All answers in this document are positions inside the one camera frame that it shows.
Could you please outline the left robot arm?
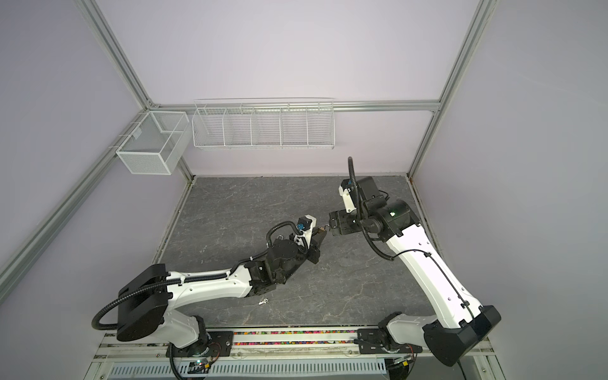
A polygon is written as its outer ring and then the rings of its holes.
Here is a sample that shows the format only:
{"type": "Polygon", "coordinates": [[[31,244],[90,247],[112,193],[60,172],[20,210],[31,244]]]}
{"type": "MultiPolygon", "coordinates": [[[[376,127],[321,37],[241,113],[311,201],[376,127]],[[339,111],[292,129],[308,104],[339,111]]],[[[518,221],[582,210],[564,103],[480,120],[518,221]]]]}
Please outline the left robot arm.
{"type": "Polygon", "coordinates": [[[164,264],[152,264],[94,315],[91,326],[97,331],[116,331],[121,342],[155,337],[172,348],[204,352],[210,345],[204,319],[187,316],[180,308],[215,299],[265,295],[285,284],[306,262],[317,264],[326,235],[314,217],[305,215],[296,223],[286,221],[272,227],[265,236],[264,252],[229,269],[171,272],[164,264]]]}

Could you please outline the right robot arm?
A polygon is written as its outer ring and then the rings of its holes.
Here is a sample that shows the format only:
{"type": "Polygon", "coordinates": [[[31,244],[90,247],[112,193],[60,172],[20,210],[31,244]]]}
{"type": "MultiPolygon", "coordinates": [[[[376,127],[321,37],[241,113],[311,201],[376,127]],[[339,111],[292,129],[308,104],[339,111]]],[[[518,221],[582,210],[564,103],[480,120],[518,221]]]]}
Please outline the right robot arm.
{"type": "Polygon", "coordinates": [[[434,310],[426,317],[393,313],[382,320],[378,327],[389,349],[416,345],[448,367],[457,364],[498,325],[499,311],[482,304],[462,285],[405,201],[391,200],[373,177],[356,176],[352,158],[339,194],[344,207],[329,215],[332,234],[362,234],[383,260],[402,262],[434,310]]]}

